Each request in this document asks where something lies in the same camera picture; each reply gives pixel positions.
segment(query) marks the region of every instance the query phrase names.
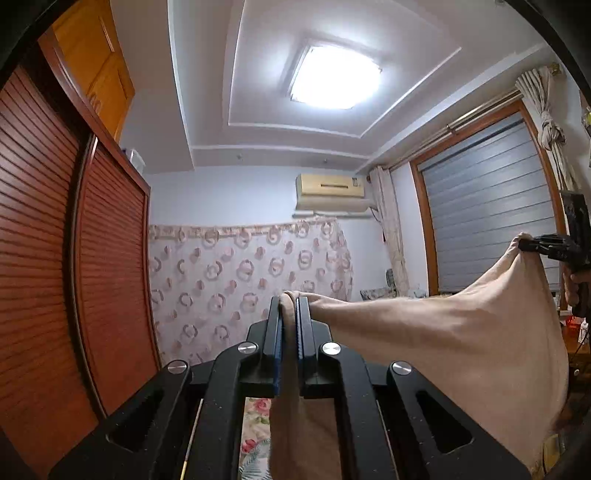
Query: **white container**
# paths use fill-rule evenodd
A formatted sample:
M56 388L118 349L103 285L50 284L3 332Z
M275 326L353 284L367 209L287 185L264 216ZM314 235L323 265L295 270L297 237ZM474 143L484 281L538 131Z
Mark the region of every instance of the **white container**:
M581 329L579 330L579 343L589 343L589 335L587 335L588 330L589 324L586 320L583 320L583 323L581 323Z
M123 153L127 156L138 173L143 176L144 167L146 164L144 163L144 159L141 157L138 151L134 148L124 148Z

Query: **blanket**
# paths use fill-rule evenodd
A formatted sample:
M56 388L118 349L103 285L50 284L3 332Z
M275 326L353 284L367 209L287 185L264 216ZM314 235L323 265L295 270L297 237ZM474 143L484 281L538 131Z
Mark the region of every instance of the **blanket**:
M480 279L451 297L347 303L281 296L282 390L271 406L274 480L340 479L332 400L298 396L294 303L366 361L405 360L527 467L566 399L568 357L540 256L515 238Z

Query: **window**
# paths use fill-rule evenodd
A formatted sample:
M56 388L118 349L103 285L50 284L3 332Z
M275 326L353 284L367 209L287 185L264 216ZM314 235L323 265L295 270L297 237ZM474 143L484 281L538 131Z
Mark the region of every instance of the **window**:
M479 123L411 165L430 294L456 293L472 284L520 232L564 233L564 218L556 216L561 209L556 182L547 157L540 157L522 102ZM543 263L551 291L559 291L558 262L544 258Z

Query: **square ceiling lamp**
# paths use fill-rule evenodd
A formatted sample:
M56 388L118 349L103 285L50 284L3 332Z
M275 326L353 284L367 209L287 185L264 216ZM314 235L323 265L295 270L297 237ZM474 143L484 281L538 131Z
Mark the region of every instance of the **square ceiling lamp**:
M354 50L311 46L295 72L291 99L320 108L349 109L371 97L382 70Z

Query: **floral bedsheet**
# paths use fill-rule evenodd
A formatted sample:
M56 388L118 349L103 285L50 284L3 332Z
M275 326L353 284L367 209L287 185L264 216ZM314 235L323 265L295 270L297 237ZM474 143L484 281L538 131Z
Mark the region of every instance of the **floral bedsheet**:
M271 480L269 398L247 398L242 420L239 472L242 480Z

